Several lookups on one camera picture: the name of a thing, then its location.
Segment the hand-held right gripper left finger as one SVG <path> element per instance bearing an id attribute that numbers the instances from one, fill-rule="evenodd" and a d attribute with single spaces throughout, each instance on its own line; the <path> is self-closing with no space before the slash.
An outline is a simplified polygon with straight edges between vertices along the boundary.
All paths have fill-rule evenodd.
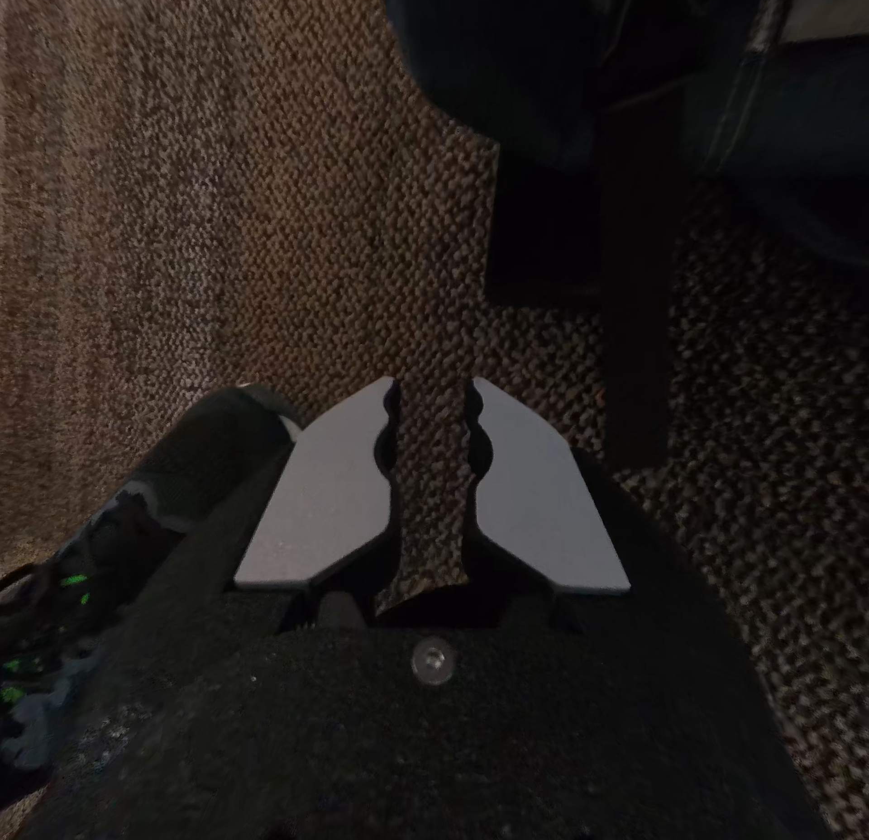
<path id="1" fill-rule="evenodd" d="M 372 621 L 397 572 L 399 384 L 384 376 L 307 426 L 261 385 L 291 450 L 234 572 L 241 593 L 287 593 L 318 621 Z"/>

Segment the black table leg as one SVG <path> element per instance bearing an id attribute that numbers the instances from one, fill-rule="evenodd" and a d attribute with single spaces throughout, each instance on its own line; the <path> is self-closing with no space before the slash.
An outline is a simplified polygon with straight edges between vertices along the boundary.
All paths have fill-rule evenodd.
<path id="1" fill-rule="evenodd" d="M 688 179 L 683 91 L 610 109 L 597 131 L 605 456 L 613 471 L 668 458 L 669 310 Z"/>

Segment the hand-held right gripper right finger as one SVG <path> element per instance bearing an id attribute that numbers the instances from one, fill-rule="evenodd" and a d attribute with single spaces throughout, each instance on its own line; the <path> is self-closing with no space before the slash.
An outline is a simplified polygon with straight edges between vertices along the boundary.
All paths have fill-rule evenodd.
<path id="1" fill-rule="evenodd" d="M 567 440 L 493 382 L 466 390 L 466 574 L 506 608 L 514 598 L 555 606 L 625 599 L 628 573 Z"/>

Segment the person's dark shoe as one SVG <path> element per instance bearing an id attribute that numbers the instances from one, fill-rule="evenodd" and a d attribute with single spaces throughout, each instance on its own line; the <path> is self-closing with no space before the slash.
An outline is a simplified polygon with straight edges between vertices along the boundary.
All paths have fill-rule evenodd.
<path id="1" fill-rule="evenodd" d="M 2 810 L 46 785 L 62 716 L 113 627 L 218 504 L 301 431 L 282 395 L 249 383 L 190 408 L 52 556 L 2 578 Z"/>

